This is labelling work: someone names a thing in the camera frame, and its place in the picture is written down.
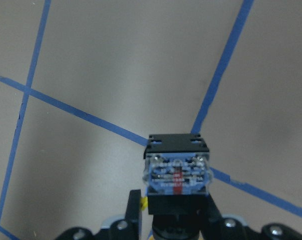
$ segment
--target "screw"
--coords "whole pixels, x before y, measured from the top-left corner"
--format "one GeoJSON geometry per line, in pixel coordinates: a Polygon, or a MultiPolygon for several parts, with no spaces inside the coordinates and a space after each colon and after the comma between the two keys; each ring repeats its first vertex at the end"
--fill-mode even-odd
{"type": "Polygon", "coordinates": [[[79,231],[73,235],[74,240],[80,240],[83,237],[85,237],[85,232],[82,229],[79,229],[79,231]]]}
{"type": "Polygon", "coordinates": [[[231,218],[227,218],[224,223],[228,228],[235,227],[236,225],[236,222],[231,218]]]}
{"type": "Polygon", "coordinates": [[[283,233],[282,229],[279,226],[271,226],[270,232],[276,236],[282,235],[282,233],[283,233]]]}
{"type": "Polygon", "coordinates": [[[117,224],[117,229],[123,230],[123,229],[127,228],[127,226],[128,226],[127,222],[123,220],[117,224]]]}

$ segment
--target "yellow part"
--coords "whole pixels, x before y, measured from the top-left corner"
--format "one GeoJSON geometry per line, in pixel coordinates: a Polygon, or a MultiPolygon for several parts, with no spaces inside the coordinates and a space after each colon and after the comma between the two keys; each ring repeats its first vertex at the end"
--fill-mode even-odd
{"type": "Polygon", "coordinates": [[[148,206],[148,202],[147,202],[147,196],[145,196],[145,197],[141,197],[141,209],[142,209],[142,211],[145,209],[145,208],[147,208],[147,206],[148,206]]]}

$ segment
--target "floor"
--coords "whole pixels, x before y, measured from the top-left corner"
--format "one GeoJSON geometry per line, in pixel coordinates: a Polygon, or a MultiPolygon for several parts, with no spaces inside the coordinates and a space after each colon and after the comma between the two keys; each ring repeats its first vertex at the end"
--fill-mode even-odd
{"type": "Polygon", "coordinates": [[[0,240],[97,232],[188,132],[223,213],[302,233],[302,0],[0,0],[0,240]]]}

